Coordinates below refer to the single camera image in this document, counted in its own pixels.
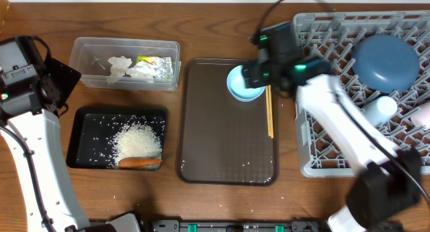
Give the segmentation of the light blue bowl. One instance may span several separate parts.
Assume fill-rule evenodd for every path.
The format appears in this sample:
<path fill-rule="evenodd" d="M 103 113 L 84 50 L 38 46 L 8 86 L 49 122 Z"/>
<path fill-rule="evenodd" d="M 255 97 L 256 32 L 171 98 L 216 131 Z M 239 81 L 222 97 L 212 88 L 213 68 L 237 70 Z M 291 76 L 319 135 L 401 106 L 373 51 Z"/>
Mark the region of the light blue bowl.
<path fill-rule="evenodd" d="M 234 98 L 241 102 L 252 102 L 263 94 L 265 87 L 246 88 L 242 76 L 242 65 L 233 68 L 227 76 L 226 85 Z"/>

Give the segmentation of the white tissue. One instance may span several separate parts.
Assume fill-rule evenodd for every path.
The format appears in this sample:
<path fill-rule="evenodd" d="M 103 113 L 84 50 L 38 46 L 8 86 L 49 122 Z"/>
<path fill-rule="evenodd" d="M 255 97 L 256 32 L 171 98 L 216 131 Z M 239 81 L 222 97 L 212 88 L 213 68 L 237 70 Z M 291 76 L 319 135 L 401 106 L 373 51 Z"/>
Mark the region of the white tissue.
<path fill-rule="evenodd" d="M 110 57 L 108 63 L 110 67 L 110 77 L 108 78 L 108 83 L 115 83 L 119 81 L 123 76 L 127 75 L 129 67 L 132 64 L 132 59 L 128 59 L 124 56 L 121 57 Z"/>
<path fill-rule="evenodd" d="M 133 67 L 127 69 L 125 74 L 135 79 L 153 79 L 157 72 L 150 63 L 140 61 Z"/>

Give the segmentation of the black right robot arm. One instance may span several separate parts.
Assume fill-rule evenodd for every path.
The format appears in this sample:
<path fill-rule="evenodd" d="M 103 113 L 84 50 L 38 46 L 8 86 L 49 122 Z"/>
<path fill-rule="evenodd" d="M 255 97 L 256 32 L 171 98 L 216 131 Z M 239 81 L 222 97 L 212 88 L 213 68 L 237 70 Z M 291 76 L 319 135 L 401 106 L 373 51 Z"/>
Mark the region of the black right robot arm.
<path fill-rule="evenodd" d="M 331 231 L 366 231 L 429 199 L 419 152 L 403 151 L 371 125 L 330 64 L 303 56 L 289 23 L 258 27 L 252 43 L 258 59 L 243 66 L 246 87 L 288 92 L 323 127 L 355 174 L 345 206 L 327 219 Z"/>

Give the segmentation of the pile of white rice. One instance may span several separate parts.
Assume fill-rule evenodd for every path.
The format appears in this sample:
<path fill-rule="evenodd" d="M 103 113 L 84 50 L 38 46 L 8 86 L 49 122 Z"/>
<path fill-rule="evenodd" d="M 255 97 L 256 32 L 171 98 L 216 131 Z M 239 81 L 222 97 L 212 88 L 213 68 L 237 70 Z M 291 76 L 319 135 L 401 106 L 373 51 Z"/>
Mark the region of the pile of white rice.
<path fill-rule="evenodd" d="M 119 168 L 125 158 L 160 159 L 162 156 L 161 138 L 147 124 L 133 122 L 124 124 L 117 133 L 108 139 L 112 146 L 111 166 Z"/>

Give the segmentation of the silver foil snack wrapper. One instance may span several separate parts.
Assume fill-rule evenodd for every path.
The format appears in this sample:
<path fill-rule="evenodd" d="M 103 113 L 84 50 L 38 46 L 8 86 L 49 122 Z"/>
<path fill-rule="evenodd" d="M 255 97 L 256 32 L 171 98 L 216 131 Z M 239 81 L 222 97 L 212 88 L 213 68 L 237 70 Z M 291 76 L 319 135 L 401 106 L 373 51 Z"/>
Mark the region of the silver foil snack wrapper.
<path fill-rule="evenodd" d="M 174 74 L 171 57 L 138 56 L 136 65 L 148 67 L 151 72 L 147 73 L 155 79 L 170 79 Z"/>

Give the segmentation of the orange carrot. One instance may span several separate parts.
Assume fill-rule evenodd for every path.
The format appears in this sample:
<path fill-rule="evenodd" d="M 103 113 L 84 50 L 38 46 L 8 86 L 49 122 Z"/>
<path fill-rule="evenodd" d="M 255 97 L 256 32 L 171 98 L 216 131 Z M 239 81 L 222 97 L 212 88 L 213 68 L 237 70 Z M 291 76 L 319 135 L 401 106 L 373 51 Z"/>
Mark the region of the orange carrot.
<path fill-rule="evenodd" d="M 118 162 L 118 167 L 120 169 L 140 169 L 146 168 L 154 165 L 160 165 L 162 159 L 147 159 L 141 157 L 129 157 L 122 159 Z"/>

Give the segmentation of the pale pink cup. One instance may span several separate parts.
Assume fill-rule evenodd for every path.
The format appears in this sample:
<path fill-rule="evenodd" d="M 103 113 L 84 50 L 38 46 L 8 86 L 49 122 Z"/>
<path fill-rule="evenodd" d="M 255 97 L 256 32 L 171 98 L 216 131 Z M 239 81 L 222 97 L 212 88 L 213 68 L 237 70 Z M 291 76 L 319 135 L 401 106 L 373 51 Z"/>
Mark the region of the pale pink cup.
<path fill-rule="evenodd" d="M 419 106 L 419 109 L 411 116 L 411 122 L 416 127 L 423 127 L 423 130 L 429 130 L 429 127 L 430 127 L 430 103 L 429 102 Z"/>

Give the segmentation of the wooden chopstick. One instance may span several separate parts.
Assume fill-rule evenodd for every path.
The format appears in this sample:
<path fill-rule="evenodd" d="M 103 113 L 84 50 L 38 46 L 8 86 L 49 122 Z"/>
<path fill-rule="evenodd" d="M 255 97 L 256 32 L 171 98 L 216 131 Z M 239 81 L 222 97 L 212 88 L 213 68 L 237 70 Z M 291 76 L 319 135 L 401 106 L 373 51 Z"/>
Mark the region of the wooden chopstick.
<path fill-rule="evenodd" d="M 271 98 L 271 86 L 266 87 L 266 103 L 267 103 L 267 126 L 268 135 L 270 138 L 274 137 L 273 131 L 273 108 L 272 108 L 272 98 Z"/>
<path fill-rule="evenodd" d="M 265 87 L 265 103 L 266 103 L 266 117 L 267 117 L 267 131 L 268 136 L 273 138 L 273 128 L 271 121 L 271 98 L 270 98 L 270 86 Z"/>

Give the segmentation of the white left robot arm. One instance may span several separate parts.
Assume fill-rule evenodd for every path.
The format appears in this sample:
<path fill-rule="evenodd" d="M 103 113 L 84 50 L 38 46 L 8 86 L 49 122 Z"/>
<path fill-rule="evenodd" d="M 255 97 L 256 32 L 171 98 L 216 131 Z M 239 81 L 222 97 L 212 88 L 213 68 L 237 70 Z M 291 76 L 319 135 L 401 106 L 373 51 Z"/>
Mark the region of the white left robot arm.
<path fill-rule="evenodd" d="M 1 41 L 1 136 L 24 197 L 28 231 L 142 231 L 132 212 L 92 223 L 81 208 L 60 141 L 59 118 L 81 74 L 41 56 L 37 36 Z"/>

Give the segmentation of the dark blue plate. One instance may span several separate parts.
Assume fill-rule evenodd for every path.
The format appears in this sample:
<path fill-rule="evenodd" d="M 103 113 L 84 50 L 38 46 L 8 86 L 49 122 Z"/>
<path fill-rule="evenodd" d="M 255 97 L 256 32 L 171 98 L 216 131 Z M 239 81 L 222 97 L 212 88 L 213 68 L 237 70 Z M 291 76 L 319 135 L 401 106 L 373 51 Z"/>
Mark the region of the dark blue plate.
<path fill-rule="evenodd" d="M 417 53 L 395 36 L 370 36 L 355 47 L 352 57 L 353 72 L 359 80 L 382 93 L 405 92 L 419 76 Z"/>

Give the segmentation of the light blue cup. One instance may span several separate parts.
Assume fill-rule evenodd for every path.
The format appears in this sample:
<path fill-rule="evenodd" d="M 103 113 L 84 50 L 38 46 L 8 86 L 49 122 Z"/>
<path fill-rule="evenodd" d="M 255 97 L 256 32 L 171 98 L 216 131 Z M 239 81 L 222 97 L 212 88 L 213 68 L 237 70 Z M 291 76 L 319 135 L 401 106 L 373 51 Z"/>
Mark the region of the light blue cup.
<path fill-rule="evenodd" d="M 365 119 L 375 127 L 379 127 L 389 121 L 397 112 L 396 101 L 389 96 L 382 96 L 364 107 Z"/>

